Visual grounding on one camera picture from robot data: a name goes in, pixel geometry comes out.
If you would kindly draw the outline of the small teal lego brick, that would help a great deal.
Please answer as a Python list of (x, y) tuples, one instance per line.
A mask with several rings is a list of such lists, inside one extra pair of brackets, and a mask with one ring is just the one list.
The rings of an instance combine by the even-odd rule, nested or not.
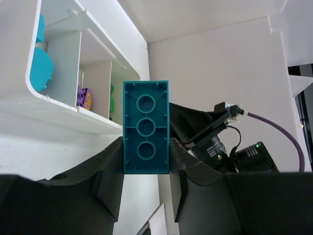
[(44, 16), (41, 14), (39, 17), (38, 30), (36, 35), (36, 43), (41, 43), (45, 40), (44, 36), (45, 20)]

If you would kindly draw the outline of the teal rectangular lego brick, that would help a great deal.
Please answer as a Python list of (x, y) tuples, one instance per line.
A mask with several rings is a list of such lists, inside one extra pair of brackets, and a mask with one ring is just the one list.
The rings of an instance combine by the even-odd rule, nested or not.
[(169, 174), (168, 81), (123, 83), (125, 174)]

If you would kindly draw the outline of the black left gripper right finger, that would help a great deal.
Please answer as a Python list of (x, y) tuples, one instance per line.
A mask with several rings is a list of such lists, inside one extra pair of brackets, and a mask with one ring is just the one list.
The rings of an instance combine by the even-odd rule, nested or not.
[(221, 174), (170, 139), (174, 221), (182, 235), (310, 235), (311, 173)]

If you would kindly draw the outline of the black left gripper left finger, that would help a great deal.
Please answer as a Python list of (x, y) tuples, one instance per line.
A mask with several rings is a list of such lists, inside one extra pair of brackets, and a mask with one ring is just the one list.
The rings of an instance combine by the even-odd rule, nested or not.
[(111, 235), (118, 221), (123, 139), (50, 180), (0, 177), (3, 235)]

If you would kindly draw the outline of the purple lego brick stack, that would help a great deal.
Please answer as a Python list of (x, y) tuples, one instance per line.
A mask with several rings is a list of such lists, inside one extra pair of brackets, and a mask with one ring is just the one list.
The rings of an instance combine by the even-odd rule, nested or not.
[(91, 110), (92, 108), (92, 93), (89, 88), (77, 87), (76, 106)]

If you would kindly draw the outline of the green lego plate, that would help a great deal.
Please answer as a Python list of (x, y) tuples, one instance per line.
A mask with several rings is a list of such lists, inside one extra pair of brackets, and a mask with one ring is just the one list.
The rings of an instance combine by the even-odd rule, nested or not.
[(114, 97), (113, 97), (113, 93), (114, 93), (114, 85), (111, 84), (111, 89), (110, 89), (110, 113), (114, 112)]

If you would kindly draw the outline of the teal lego brick cluster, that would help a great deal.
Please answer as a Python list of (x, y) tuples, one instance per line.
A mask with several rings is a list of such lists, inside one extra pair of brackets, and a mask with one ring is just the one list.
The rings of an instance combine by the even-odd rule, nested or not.
[(54, 65), (51, 57), (41, 48), (35, 47), (30, 71), (30, 83), (36, 92), (46, 89), (51, 80)]

